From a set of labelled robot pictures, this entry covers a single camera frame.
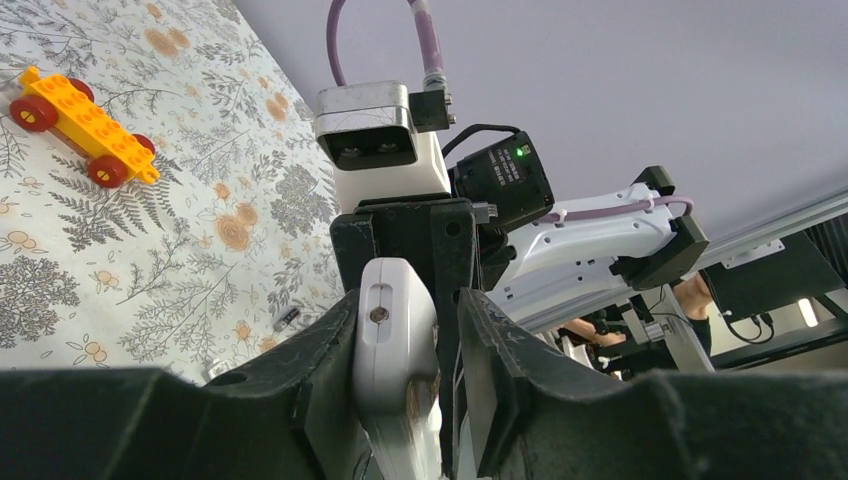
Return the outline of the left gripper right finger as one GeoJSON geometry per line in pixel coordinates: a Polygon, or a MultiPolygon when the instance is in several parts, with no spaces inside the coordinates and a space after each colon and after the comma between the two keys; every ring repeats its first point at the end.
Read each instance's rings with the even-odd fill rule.
{"type": "Polygon", "coordinates": [[[458,324],[479,476],[843,479],[840,373],[653,371],[623,382],[564,356],[464,289],[458,324]]]}

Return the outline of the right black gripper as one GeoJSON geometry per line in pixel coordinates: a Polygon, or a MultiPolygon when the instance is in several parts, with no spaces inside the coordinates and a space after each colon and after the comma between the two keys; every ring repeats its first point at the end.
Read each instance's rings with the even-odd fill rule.
{"type": "Polygon", "coordinates": [[[342,283],[358,288],[365,265],[378,257],[404,258],[430,292],[437,310],[442,471],[455,477],[454,370],[459,351],[459,291],[477,285],[477,231],[464,199],[368,205],[338,216],[330,237],[342,283]]]}

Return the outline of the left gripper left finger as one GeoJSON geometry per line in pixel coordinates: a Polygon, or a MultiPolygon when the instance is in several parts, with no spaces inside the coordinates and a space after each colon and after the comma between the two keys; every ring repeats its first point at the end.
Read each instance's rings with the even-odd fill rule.
{"type": "Polygon", "coordinates": [[[353,478],[358,297],[202,387],[151,368],[4,373],[2,477],[353,478]]]}

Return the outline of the white remote control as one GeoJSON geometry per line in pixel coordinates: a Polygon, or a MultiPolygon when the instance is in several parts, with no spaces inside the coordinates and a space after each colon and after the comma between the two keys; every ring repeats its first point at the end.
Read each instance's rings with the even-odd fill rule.
{"type": "Polygon", "coordinates": [[[386,479],[438,479],[437,314],[411,264],[376,258],[361,277],[353,399],[386,479]]]}

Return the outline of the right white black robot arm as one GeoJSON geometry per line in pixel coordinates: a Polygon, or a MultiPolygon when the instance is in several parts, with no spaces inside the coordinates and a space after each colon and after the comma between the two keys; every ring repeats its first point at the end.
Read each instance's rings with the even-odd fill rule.
{"type": "Polygon", "coordinates": [[[645,169],[619,192],[557,202],[523,131],[444,162],[404,121],[318,121],[340,215],[331,240],[354,313],[352,399],[386,479],[455,479],[461,431],[478,477],[648,479],[685,455],[658,408],[520,324],[556,292],[637,291],[687,273],[707,246],[673,184],[645,169]]]}

